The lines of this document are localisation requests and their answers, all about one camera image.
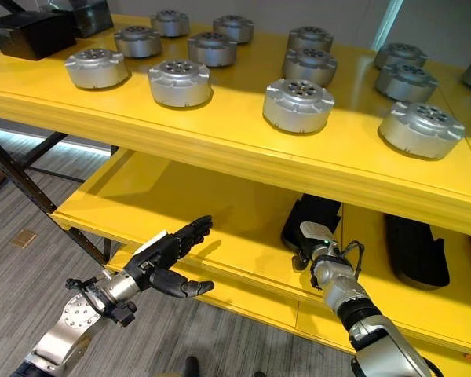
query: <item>black cable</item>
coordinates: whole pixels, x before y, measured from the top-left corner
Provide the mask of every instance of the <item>black cable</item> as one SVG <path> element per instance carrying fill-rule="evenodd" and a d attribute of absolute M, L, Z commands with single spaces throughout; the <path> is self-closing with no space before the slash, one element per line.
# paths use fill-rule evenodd
<path fill-rule="evenodd" d="M 436 375 L 436 377 L 444 377 L 443 373 L 441 373 L 441 370 L 435 364 L 427 360 L 425 357 L 424 357 L 424 361 L 429 367 L 429 369 L 431 369 L 431 372 L 433 372 Z"/>
<path fill-rule="evenodd" d="M 360 277 L 361 273 L 361 262 L 363 261 L 363 254 L 364 254 L 364 245 L 357 240 L 351 241 L 349 245 L 343 250 L 343 252 L 340 253 L 340 256 L 342 258 L 346 258 L 347 254 L 354 248 L 358 248 L 358 252 L 360 253 L 360 256 L 358 257 L 358 263 L 356 265 L 356 271 L 354 272 L 354 278 L 358 280 L 358 277 Z"/>
<path fill-rule="evenodd" d="M 89 296 L 86 293 L 86 286 L 88 285 L 87 282 L 82 282 L 79 279 L 67 279 L 66 280 L 66 288 L 68 289 L 75 289 L 77 290 L 83 298 L 86 299 L 86 301 L 89 303 L 91 308 L 98 313 L 102 317 L 107 317 L 105 313 L 103 313 L 101 310 L 99 310 L 95 305 L 94 302 L 89 298 Z"/>

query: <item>gray carpet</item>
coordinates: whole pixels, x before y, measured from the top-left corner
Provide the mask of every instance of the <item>gray carpet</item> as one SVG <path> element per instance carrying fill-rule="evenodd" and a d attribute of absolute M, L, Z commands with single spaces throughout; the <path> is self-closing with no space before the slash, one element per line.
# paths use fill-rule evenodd
<path fill-rule="evenodd" d="M 35 143 L 24 137 L 0 142 L 24 153 Z M 106 157 L 56 146 L 35 165 L 81 178 Z M 77 184 L 44 174 L 31 177 L 61 203 Z M 9 241 L 22 228 L 38 237 L 25 250 Z M 92 236 L 99 247 L 102 240 Z M 18 189 L 0 189 L 0 376 L 9 376 L 24 355 L 57 321 L 73 295 L 68 277 L 89 278 L 99 266 L 68 239 Z M 137 319 L 127 328 L 112 325 L 93 340 L 73 376 L 149 377 L 181 370 L 188 355 L 199 358 L 203 376 L 269 377 L 351 375 L 349 355 L 196 300 L 147 291 L 134 300 Z"/>

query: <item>yellow surface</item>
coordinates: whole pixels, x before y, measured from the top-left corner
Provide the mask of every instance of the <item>yellow surface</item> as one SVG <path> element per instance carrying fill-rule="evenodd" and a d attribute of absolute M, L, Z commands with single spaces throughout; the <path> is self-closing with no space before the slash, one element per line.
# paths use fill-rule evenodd
<path fill-rule="evenodd" d="M 129 246 L 120 248 L 107 267 L 120 271 L 130 260 L 134 250 L 136 250 L 135 247 Z M 290 299 L 283 299 L 278 295 L 249 287 L 221 275 L 192 268 L 185 265 L 181 260 L 173 269 L 189 279 L 212 280 L 215 283 L 215 289 L 197 298 L 200 301 L 271 324 L 339 350 L 353 352 L 348 341 L 347 332 L 337 317 L 325 307 L 320 308 Z M 463 357 L 462 353 L 446 350 L 417 339 L 409 339 L 409 341 L 422 356 L 437 364 L 444 375 L 471 377 L 471 363 Z"/>
<path fill-rule="evenodd" d="M 308 271 L 296 273 L 279 234 L 300 194 L 139 152 L 119 150 L 53 217 L 59 223 L 138 247 L 204 214 L 214 230 L 184 264 L 283 298 L 323 306 Z M 387 262 L 382 215 L 344 206 L 338 239 L 367 246 L 361 283 L 405 335 L 471 353 L 471 246 L 445 235 L 451 285 L 419 291 L 401 284 Z"/>
<path fill-rule="evenodd" d="M 361 241 L 366 248 L 360 283 L 375 305 L 413 335 L 443 346 L 471 352 L 471 242 L 468 236 L 432 228 L 445 239 L 450 284 L 423 291 L 402 284 L 389 268 L 383 214 L 344 206 L 343 240 Z"/>
<path fill-rule="evenodd" d="M 116 21 L 135 24 L 136 17 Z M 336 107 L 320 133 L 294 136 L 261 115 L 265 87 L 280 76 L 286 36 L 257 33 L 239 46 L 234 66 L 212 70 L 212 101 L 189 110 L 152 100 L 146 70 L 186 56 L 186 38 L 163 43 L 163 55 L 127 61 L 133 76 L 124 85 L 100 91 L 75 88 L 63 62 L 89 46 L 115 48 L 109 32 L 38 62 L 0 54 L 0 117 L 471 234 L 468 144 L 434 162 L 388 148 L 377 127 L 392 102 L 373 88 L 372 52 L 334 44 L 339 66 L 328 90 Z M 431 101 L 447 109 L 440 91 Z"/>
<path fill-rule="evenodd" d="M 317 342 L 334 339 L 334 342 L 330 343 L 331 346 L 353 352 L 347 333 L 334 314 L 319 310 L 316 306 L 303 302 L 299 304 L 296 330 L 298 334 L 301 333 L 302 336 Z M 463 353 L 447 350 L 422 340 L 408 337 L 407 340 L 423 357 L 431 360 L 445 376 L 471 377 L 471 362 L 463 357 Z"/>
<path fill-rule="evenodd" d="M 454 117 L 466 125 L 467 141 L 471 147 L 471 88 L 462 83 L 464 68 L 444 67 L 434 62 L 427 64 L 440 80 L 438 89 Z"/>
<path fill-rule="evenodd" d="M 135 247 L 121 247 L 107 267 L 115 271 L 121 271 L 135 250 Z M 295 300 L 279 297 L 239 281 L 230 280 L 225 276 L 202 271 L 186 265 L 182 261 L 179 261 L 172 270 L 181 273 L 190 280 L 212 280 L 216 282 L 216 289 L 198 297 L 201 301 L 288 331 L 295 326 L 298 311 L 298 302 Z"/>

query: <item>black box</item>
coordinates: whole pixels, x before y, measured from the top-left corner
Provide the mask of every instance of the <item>black box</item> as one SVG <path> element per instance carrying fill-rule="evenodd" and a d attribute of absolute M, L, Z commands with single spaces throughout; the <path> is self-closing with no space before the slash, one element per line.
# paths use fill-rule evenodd
<path fill-rule="evenodd" d="M 40 60 L 75 44 L 70 21 L 50 12 L 18 12 L 0 17 L 4 55 Z"/>
<path fill-rule="evenodd" d="M 87 38 L 113 27 L 106 0 L 38 0 L 38 3 L 40 10 L 68 16 L 76 38 Z"/>

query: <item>silver robot actuator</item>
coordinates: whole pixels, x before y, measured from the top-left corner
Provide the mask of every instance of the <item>silver robot actuator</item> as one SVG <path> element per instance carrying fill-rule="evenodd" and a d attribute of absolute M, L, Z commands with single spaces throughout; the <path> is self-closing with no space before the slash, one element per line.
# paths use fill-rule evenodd
<path fill-rule="evenodd" d="M 364 246 L 352 241 L 340 251 L 331 231 L 324 225 L 303 221 L 295 235 L 302 263 L 312 261 L 311 284 L 323 290 L 323 299 L 349 333 L 356 351 L 351 367 L 356 377 L 430 377 L 429 368 L 442 376 L 436 366 L 425 361 L 401 335 L 392 321 L 383 316 L 358 283 L 356 270 L 345 256 Z"/>
<path fill-rule="evenodd" d="M 125 327 L 134 320 L 137 307 L 130 299 L 154 288 L 167 295 L 187 298 L 214 288 L 212 281 L 197 282 L 171 271 L 213 225 L 204 216 L 176 233 L 162 232 L 140 247 L 124 267 L 113 275 L 104 270 L 85 282 L 67 280 L 78 294 L 67 302 L 61 318 L 25 357 L 11 377 L 65 377 L 84 356 L 94 335 L 112 321 Z"/>

